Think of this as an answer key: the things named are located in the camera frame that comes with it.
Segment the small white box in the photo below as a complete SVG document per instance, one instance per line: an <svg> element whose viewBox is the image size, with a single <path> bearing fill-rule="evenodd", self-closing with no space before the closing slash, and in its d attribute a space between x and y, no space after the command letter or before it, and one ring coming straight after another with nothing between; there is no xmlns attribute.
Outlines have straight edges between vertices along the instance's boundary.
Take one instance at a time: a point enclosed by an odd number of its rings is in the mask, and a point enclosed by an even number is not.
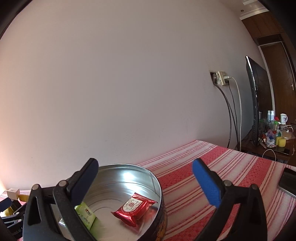
<svg viewBox="0 0 296 241"><path fill-rule="evenodd" d="M6 191L8 198L12 200L18 200L20 195L20 190L18 188L10 188Z"/></svg>

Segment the green drink carton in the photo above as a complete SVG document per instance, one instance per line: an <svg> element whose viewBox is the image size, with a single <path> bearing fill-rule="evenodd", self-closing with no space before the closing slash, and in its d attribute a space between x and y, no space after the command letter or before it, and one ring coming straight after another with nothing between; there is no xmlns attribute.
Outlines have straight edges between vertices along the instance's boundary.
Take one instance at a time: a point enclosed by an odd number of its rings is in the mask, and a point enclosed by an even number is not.
<svg viewBox="0 0 296 241"><path fill-rule="evenodd" d="M90 210L85 202L81 202L81 204L75 206L74 209L86 228L90 230L96 218L95 214Z"/></svg>

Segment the black smartphone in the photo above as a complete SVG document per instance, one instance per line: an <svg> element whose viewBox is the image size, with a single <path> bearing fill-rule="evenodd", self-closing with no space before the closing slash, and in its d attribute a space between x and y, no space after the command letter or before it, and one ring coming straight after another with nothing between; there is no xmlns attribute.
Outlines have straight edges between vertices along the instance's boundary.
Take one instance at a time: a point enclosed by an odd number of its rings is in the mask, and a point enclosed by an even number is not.
<svg viewBox="0 0 296 241"><path fill-rule="evenodd" d="M291 197L296 198L296 171L284 168L278 188Z"/></svg>

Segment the red striped tablecloth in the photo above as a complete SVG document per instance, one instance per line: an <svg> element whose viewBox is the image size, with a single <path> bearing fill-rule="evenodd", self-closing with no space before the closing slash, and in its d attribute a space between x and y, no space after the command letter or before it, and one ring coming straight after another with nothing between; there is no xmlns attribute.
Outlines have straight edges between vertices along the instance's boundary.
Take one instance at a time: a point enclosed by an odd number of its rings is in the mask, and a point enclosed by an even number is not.
<svg viewBox="0 0 296 241"><path fill-rule="evenodd" d="M295 168L194 141L141 165L89 159L53 187L32 186L1 240L295 240Z"/></svg>

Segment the dark wooden desk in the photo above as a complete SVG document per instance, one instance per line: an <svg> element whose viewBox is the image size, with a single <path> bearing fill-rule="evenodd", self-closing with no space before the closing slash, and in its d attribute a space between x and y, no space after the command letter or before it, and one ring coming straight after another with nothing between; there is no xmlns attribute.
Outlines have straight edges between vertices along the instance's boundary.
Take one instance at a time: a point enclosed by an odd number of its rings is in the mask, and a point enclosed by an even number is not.
<svg viewBox="0 0 296 241"><path fill-rule="evenodd" d="M275 151L274 148L265 148L263 145L256 146L251 140L251 137L252 130L242 139L241 152L295 166L295 138L287 140L285 148L290 152L284 154Z"/></svg>

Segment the yellow cup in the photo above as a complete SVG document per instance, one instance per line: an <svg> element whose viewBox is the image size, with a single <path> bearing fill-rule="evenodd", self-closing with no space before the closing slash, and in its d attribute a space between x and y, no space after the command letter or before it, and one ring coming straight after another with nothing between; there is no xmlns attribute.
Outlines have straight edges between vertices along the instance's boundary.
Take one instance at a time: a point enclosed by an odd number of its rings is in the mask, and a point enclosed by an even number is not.
<svg viewBox="0 0 296 241"><path fill-rule="evenodd" d="M284 148L286 146L286 139L284 137L276 137L275 145Z"/></svg>

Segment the round metal tin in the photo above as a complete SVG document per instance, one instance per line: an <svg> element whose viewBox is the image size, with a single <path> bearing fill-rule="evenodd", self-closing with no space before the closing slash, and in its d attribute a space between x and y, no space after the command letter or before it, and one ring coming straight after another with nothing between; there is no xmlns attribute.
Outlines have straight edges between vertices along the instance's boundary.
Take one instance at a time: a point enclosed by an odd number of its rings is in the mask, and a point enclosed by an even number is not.
<svg viewBox="0 0 296 241"><path fill-rule="evenodd" d="M155 201L136 227L125 224L117 211L134 193ZM163 240L167 212L161 185L149 170L132 164L99 167L83 201L95 214L91 234L96 240Z"/></svg>

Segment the red snack packet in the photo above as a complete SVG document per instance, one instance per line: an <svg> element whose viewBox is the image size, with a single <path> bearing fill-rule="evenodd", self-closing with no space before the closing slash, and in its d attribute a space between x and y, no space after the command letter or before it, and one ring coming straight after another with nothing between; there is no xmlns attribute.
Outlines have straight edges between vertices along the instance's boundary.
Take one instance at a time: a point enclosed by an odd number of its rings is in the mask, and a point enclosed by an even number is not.
<svg viewBox="0 0 296 241"><path fill-rule="evenodd" d="M111 214L123 221L126 225L136 227L138 221L156 203L152 199L134 193L117 211L111 212Z"/></svg>

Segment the white mug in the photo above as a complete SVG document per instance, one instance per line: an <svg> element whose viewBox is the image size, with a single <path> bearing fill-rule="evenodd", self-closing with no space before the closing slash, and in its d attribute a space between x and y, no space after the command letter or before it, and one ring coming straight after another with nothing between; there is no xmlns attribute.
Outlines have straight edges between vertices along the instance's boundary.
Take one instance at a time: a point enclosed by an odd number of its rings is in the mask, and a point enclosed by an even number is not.
<svg viewBox="0 0 296 241"><path fill-rule="evenodd" d="M285 113L281 113L281 114L280 114L280 123L281 123L282 125L286 125L287 120L288 120L288 116L287 116L287 114L285 114Z"/></svg>

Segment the black flat monitor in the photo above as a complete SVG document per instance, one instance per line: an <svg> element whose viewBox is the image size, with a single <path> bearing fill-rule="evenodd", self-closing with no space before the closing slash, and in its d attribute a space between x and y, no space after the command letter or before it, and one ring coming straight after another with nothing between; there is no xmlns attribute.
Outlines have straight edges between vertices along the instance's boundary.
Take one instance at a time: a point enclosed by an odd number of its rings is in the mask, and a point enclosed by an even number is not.
<svg viewBox="0 0 296 241"><path fill-rule="evenodd" d="M268 111L273 110L271 88L267 71L249 56L245 56L245 60L253 101L251 140L255 146L258 146L266 129Z"/></svg>

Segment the brown wooden door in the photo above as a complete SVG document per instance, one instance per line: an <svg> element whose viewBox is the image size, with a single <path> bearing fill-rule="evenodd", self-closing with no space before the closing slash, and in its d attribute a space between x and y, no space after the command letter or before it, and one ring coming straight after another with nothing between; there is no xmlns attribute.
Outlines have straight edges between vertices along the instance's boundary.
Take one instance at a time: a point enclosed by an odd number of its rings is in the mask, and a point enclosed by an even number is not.
<svg viewBox="0 0 296 241"><path fill-rule="evenodd" d="M275 113L288 116L288 123L295 124L295 75L283 42L261 45L271 78Z"/></svg>

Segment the white wall socket adapter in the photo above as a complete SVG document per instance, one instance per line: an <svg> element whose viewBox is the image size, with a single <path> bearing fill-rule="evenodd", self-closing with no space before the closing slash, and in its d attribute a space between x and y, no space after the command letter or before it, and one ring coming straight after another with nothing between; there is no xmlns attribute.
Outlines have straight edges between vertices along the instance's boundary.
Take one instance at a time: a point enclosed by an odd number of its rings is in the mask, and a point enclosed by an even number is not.
<svg viewBox="0 0 296 241"><path fill-rule="evenodd" d="M229 79L231 78L226 74L225 71L210 71L211 79L213 84L226 86L229 85Z"/></svg>

